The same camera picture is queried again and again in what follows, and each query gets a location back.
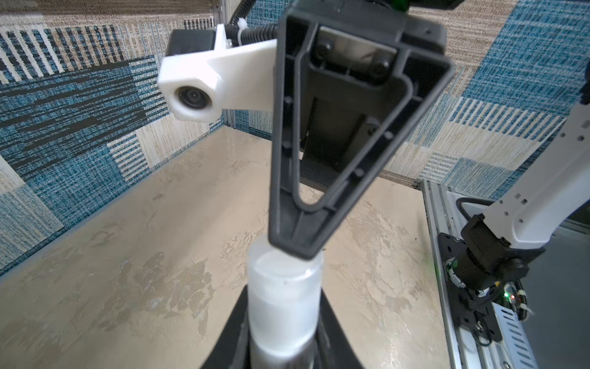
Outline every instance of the patchwork carpet wall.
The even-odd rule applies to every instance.
[[[277,21],[286,0],[258,0],[249,24]],[[590,2],[466,0],[454,11],[411,8],[443,24],[455,79],[385,167],[498,198],[551,142],[579,99],[590,58]],[[272,114],[235,111],[235,127],[270,137]]]
[[[213,26],[198,4],[2,2],[0,275],[221,125],[155,83],[172,29]]]

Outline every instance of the patterned wall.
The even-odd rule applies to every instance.
[[[198,2],[2,4],[26,13],[0,15],[0,275],[222,124],[156,87],[172,29],[213,26]]]
[[[277,21],[286,0],[259,0],[249,24]],[[385,167],[498,198],[553,139],[579,98],[590,58],[590,2],[466,0],[454,11],[411,8],[443,24],[451,85]],[[270,137],[272,114],[235,112],[235,127]]]

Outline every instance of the beige table surface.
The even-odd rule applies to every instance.
[[[0,277],[0,368],[199,367],[267,228],[270,146],[223,127]],[[366,368],[450,366],[419,191],[377,178],[326,266]]]

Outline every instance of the black triangular gripper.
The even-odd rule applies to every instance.
[[[441,25],[358,0],[295,0],[277,42],[268,238],[311,259],[454,66]],[[318,202],[301,200],[300,181],[324,192]]]

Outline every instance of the white cylinder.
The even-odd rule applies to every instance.
[[[284,361],[305,349],[317,328],[323,265],[323,252],[305,261],[271,246],[265,234],[254,240],[248,320],[258,351]]]

